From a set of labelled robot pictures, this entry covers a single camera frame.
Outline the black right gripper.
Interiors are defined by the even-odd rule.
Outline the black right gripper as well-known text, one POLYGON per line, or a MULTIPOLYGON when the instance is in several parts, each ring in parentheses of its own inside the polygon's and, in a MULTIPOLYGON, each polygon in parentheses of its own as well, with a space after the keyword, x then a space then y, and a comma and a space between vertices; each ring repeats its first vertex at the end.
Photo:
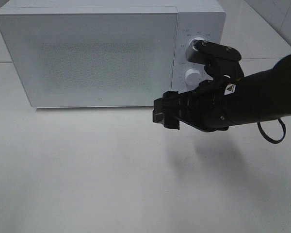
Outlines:
POLYGON ((195 63, 203 64, 212 81, 202 81, 198 87, 179 95, 167 91, 162 98, 154 100, 152 121, 167 129, 179 130, 179 120, 204 132, 225 131, 236 125, 233 119, 237 102, 236 88, 244 77, 240 58, 203 58, 195 63))

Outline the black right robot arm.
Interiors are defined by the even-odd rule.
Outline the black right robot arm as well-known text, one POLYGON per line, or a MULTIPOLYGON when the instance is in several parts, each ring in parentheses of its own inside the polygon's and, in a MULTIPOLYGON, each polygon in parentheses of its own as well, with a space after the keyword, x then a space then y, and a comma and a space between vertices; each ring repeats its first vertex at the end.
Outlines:
POLYGON ((291 54, 269 70, 238 81, 221 76, 192 91, 167 91, 154 100, 152 119, 168 129, 181 122, 203 132, 291 116, 291 54))

